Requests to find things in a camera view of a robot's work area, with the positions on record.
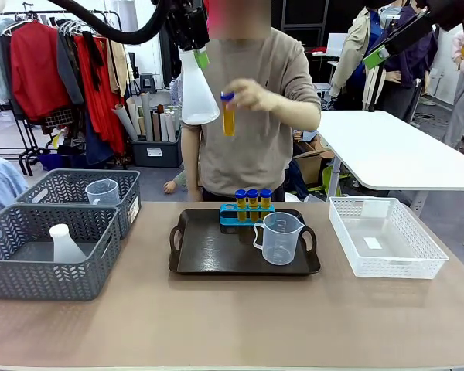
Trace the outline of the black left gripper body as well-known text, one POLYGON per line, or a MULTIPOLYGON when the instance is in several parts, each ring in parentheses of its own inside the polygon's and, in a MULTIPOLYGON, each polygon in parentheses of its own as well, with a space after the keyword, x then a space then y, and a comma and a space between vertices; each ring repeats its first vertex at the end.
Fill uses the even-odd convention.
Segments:
POLYGON ((201 50, 210 41, 206 11, 192 1, 171 1, 169 33, 183 51, 201 50))

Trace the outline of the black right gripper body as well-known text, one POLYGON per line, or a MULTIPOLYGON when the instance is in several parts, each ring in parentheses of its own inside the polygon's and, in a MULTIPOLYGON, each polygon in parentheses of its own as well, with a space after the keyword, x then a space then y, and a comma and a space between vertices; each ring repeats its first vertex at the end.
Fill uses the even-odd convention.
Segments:
POLYGON ((444 30, 464 23, 464 0, 429 0, 428 10, 433 23, 444 30))

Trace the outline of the person's left hand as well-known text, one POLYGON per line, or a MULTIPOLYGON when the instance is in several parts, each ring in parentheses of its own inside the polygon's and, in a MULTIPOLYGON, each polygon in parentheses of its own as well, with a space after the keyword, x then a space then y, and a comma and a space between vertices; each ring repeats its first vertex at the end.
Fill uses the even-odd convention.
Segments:
POLYGON ((278 96, 251 79, 236 79, 228 86, 234 98, 227 107, 249 111, 273 112, 278 107, 278 96))

